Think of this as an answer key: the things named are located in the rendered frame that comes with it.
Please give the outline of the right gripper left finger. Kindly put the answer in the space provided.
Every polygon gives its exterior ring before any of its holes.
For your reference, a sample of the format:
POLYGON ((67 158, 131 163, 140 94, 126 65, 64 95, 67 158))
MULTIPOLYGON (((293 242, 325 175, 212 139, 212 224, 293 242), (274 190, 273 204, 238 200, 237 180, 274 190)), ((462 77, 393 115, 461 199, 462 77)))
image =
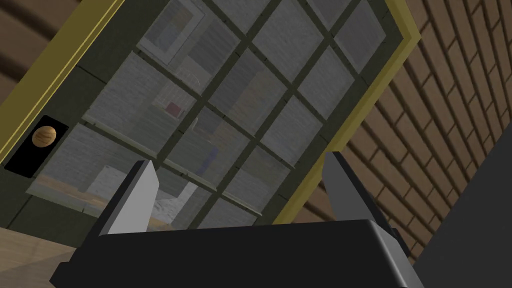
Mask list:
POLYGON ((144 233, 159 185, 152 161, 137 161, 101 213, 97 234, 144 233))

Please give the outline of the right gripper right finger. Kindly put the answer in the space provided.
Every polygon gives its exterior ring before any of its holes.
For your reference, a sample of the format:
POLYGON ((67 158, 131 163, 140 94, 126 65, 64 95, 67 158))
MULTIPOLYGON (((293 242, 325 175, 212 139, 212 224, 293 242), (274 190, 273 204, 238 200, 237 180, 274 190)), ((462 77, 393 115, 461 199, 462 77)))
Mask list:
POLYGON ((325 153, 322 182, 338 221, 371 220, 385 231, 392 228, 339 151, 325 153))

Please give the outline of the dark green glazed door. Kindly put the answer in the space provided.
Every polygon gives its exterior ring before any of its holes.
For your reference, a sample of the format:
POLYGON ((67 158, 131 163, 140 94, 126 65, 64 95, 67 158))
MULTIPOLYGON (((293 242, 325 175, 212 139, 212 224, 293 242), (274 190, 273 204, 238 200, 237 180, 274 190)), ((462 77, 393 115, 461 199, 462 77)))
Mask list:
POLYGON ((149 232, 271 224, 402 38, 386 0, 124 0, 2 164, 0 227, 77 247, 141 160, 149 232))

